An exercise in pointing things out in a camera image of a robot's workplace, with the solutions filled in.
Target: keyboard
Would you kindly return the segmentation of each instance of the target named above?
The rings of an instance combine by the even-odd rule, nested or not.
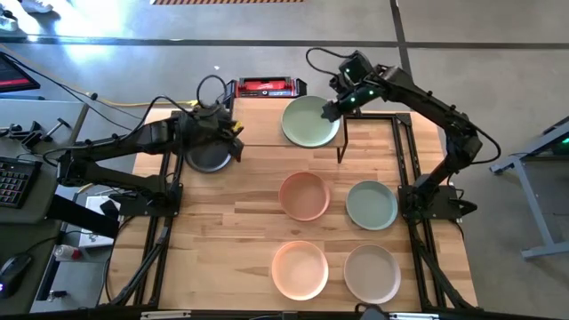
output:
[[[41,167],[41,162],[0,156],[0,207],[21,208]]]

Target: pink bowl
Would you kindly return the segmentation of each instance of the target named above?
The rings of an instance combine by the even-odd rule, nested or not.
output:
[[[294,241],[276,252],[271,274],[276,288],[284,296],[292,300],[309,300],[326,286],[328,261],[317,246]]]
[[[297,172],[283,182],[278,192],[278,201],[291,218],[310,221],[328,209],[330,189],[317,175]]]

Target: computer mouse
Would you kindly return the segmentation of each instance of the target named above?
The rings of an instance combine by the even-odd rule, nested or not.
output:
[[[28,253],[20,253],[5,262],[0,269],[0,299],[9,298],[18,291],[32,260]]]

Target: black metal frame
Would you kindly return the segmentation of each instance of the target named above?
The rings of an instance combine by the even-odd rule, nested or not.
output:
[[[405,129],[405,135],[409,144],[409,152],[413,168],[413,176],[416,179],[421,175],[421,168],[419,166],[419,157],[417,153],[417,148],[415,144],[415,138],[413,135],[413,125],[411,121],[411,116],[409,113],[394,113],[394,114],[362,114],[361,112],[356,112],[354,115],[346,116],[344,118],[345,134],[347,132],[347,122],[348,120],[389,120],[391,127],[393,129],[393,138],[396,147],[397,154],[397,165],[399,169],[399,178],[401,179],[402,186],[406,186],[409,183],[405,154],[403,151],[403,142],[401,141],[401,126]],[[338,148],[339,161],[340,156],[343,156],[348,145],[348,137],[346,135],[346,141],[342,150]],[[166,173],[168,164],[170,161],[170,155],[166,154],[163,156],[162,165],[160,167],[160,172],[162,174]],[[176,174],[174,175],[174,181],[172,183],[179,183],[179,178],[181,174],[182,167],[182,157],[179,156],[176,162]],[[173,218],[165,218],[164,226],[170,227],[172,225]],[[428,256],[431,262],[434,261],[437,264],[437,254],[434,245],[434,238],[432,234],[432,228],[429,220],[421,219],[421,223],[425,231],[425,243],[422,241],[417,241],[417,224],[410,220],[406,220],[409,228],[409,237],[411,239],[411,248],[413,255],[413,265],[415,268],[415,276],[417,279],[417,288],[421,304],[421,312],[438,315],[441,319],[516,319],[516,320],[529,320],[529,319],[546,319],[541,317],[533,316],[518,316],[518,315],[506,315],[493,312],[486,312],[479,308],[448,308],[445,305],[445,295],[443,294],[442,284],[439,284],[435,280],[435,294],[437,298],[437,306],[433,306],[429,300],[429,295],[427,291],[427,283],[425,281],[425,275],[422,268],[423,259],[421,257],[421,251],[424,252],[426,248],[427,252],[430,254]],[[154,241],[156,235],[156,229],[158,224],[158,217],[150,218],[150,223],[148,225],[147,232],[147,242],[144,249],[143,259],[148,256],[150,247]],[[143,304],[142,299],[144,296],[144,289],[146,283],[146,276],[140,283],[136,290],[133,304],[131,306],[103,306],[96,309],[83,309],[74,311],[62,311],[53,313],[40,313],[40,314],[30,314],[23,316],[27,319],[61,319],[65,316],[67,319],[105,319],[105,320],[115,320],[115,319],[139,319],[141,317],[141,312],[149,311],[159,311],[158,302],[160,300],[160,292],[162,289],[162,282],[164,279],[164,267],[165,260],[167,257],[167,243],[169,242],[170,235],[168,234],[166,238],[166,247],[160,254],[158,258],[156,277],[154,286],[152,289],[151,297],[148,304]],[[284,312],[284,311],[248,311],[248,310],[191,310],[188,312],[181,311],[180,314],[186,314],[185,316],[191,315],[193,318],[211,318],[211,319],[251,319],[259,316],[269,316],[281,319],[358,319],[361,316],[360,312]],[[171,316],[171,319],[179,318],[178,316]],[[391,318],[397,318],[397,314],[391,314]]]
[[[407,141],[409,143],[409,152],[410,152],[410,157],[411,157],[411,161],[412,161],[413,176],[415,179],[417,179],[421,175],[421,168],[419,166],[419,156],[417,153],[417,148],[415,145],[415,138],[413,135],[413,124],[412,124],[411,116],[409,113],[390,113],[390,114],[389,113],[377,113],[377,114],[373,113],[373,114],[366,114],[366,113],[356,112],[353,115],[344,116],[342,119],[342,121],[344,123],[344,139],[345,139],[344,146],[342,148],[337,148],[337,156],[338,156],[338,163],[339,164],[341,163],[341,160],[343,159],[343,156],[344,156],[346,149],[348,148],[348,144],[349,144],[348,120],[389,120],[390,121],[391,127],[393,129],[393,139],[394,139],[395,146],[396,146],[397,165],[398,165],[398,169],[399,169],[399,178],[401,180],[402,185],[409,185],[409,179],[408,179],[407,171],[406,171],[405,154],[403,152],[403,142],[401,140],[401,132],[399,131],[400,130],[400,124],[402,124],[403,127],[405,128],[405,135],[407,136]],[[162,158],[162,164],[160,167],[160,174],[161,175],[167,174],[166,171],[168,169],[169,163],[170,163],[170,154],[166,154]],[[178,160],[176,163],[177,174],[174,175],[175,177],[177,177],[177,179],[180,178],[182,164],[183,164],[182,157],[178,156]],[[158,226],[158,219],[159,219],[158,217],[150,217],[150,223],[148,224],[146,243],[145,243],[144,251],[142,254],[143,260],[148,256],[148,253],[149,253],[150,249],[152,248],[152,244],[154,243],[154,239],[156,237],[156,230],[157,230],[157,226]],[[165,226],[171,226],[172,221],[173,221],[173,218],[165,218],[164,225]],[[434,241],[430,222],[429,222],[429,220],[424,220],[424,219],[421,222],[422,222],[424,232],[425,232],[425,244],[427,246],[429,253],[432,254],[433,259],[435,260],[435,262],[437,262],[437,250],[435,247],[435,241]],[[415,226],[409,225],[410,236],[412,233],[412,228],[415,228]],[[169,239],[170,239],[170,237],[168,236],[167,240],[166,240],[166,244],[169,242]],[[432,308],[433,305],[430,303],[430,300],[429,300],[429,296],[428,296],[428,292],[427,292],[427,283],[426,283],[425,274],[424,274],[424,271],[422,268],[422,259],[421,259],[421,256],[419,254],[419,245],[416,244],[413,241],[413,239],[411,241],[411,247],[412,247],[412,255],[413,255],[413,265],[415,268],[415,276],[417,279],[417,288],[418,288],[419,298],[420,298],[420,302],[421,302],[421,309],[424,310],[427,308]],[[149,306],[154,306],[154,307],[158,306],[158,302],[160,299],[160,292],[162,289],[162,282],[164,279],[164,267],[165,267],[166,257],[167,257],[167,246],[166,246],[166,249],[160,255],[160,257],[158,258],[155,282],[154,282],[154,286],[152,289],[152,294],[151,294],[150,299],[148,301]],[[446,306],[445,295],[443,294],[443,290],[442,290],[440,284],[437,281],[435,281],[434,283],[435,283],[435,293],[436,293],[436,299],[437,299],[437,306],[444,308]],[[146,276],[144,276],[143,280],[140,282],[140,285],[135,292],[134,301],[133,301],[134,306],[143,305],[142,300],[143,300],[143,296],[144,296],[144,292],[145,292],[145,287],[146,287]]]
[[[409,113],[362,113],[360,110],[357,110],[353,115],[344,116],[344,146],[342,149],[337,148],[337,155],[338,155],[338,163],[341,163],[341,160],[344,157],[346,149],[349,144],[348,138],[348,120],[389,120],[391,122],[391,128],[393,131],[393,140],[395,142],[396,147],[396,157],[397,157],[397,165],[399,168],[399,179],[401,180],[401,185],[408,186],[409,185],[409,178],[407,176],[406,164],[405,164],[405,154],[403,152],[403,142],[401,141],[401,132],[400,124],[403,125],[405,128],[405,135],[407,136],[407,141],[409,144],[409,153],[412,162],[413,168],[413,176],[415,179],[421,176],[421,168],[419,166],[419,155],[417,153],[417,147],[415,144],[415,137],[413,134],[413,123],[411,121],[411,115]],[[433,237],[432,227],[430,225],[430,221],[426,219],[422,219],[421,223],[423,225],[423,230],[425,233],[425,244],[427,246],[428,252],[432,255],[432,258],[436,263],[437,260],[437,249],[435,247],[435,240]],[[415,226],[408,225],[409,227],[409,237],[412,236],[412,228]],[[421,309],[431,307],[432,304],[429,300],[429,295],[427,292],[427,282],[425,280],[425,273],[422,268],[422,259],[419,254],[419,244],[416,244],[413,239],[411,238],[411,251],[413,255],[413,265],[415,269],[415,277],[417,279],[417,289],[419,292],[419,300],[421,302]],[[438,283],[436,279],[434,280],[435,284],[435,295],[437,299],[437,305],[439,307],[446,307],[445,295],[443,293],[442,287]]]

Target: beige bowl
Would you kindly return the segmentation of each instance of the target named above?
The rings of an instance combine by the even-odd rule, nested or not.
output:
[[[344,265],[344,279],[356,298],[380,304],[395,297],[401,284],[401,269],[387,250],[364,244],[349,254]]]

